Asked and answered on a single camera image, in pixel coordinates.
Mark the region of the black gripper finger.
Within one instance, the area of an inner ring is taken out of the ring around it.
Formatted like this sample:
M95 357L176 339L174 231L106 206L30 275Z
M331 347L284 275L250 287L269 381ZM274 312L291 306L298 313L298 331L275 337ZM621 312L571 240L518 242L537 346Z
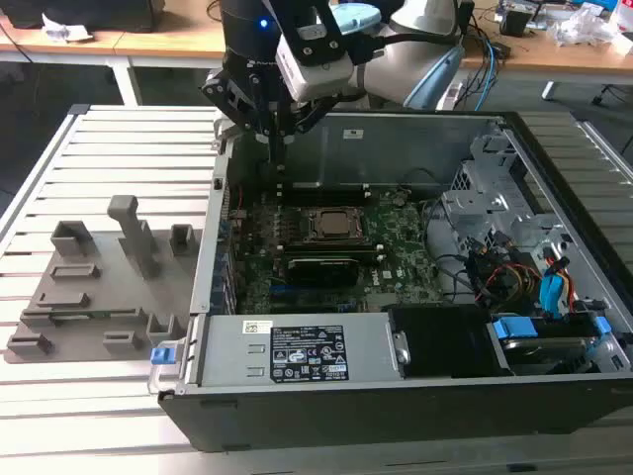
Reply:
M209 71L201 91L234 124L267 145L267 162L277 163L278 127L264 73L248 68L237 80L226 68Z
M277 111L277 169L286 168L287 148L301 135L312 129L339 102L339 96L327 96L298 105L294 110L291 104L280 102Z

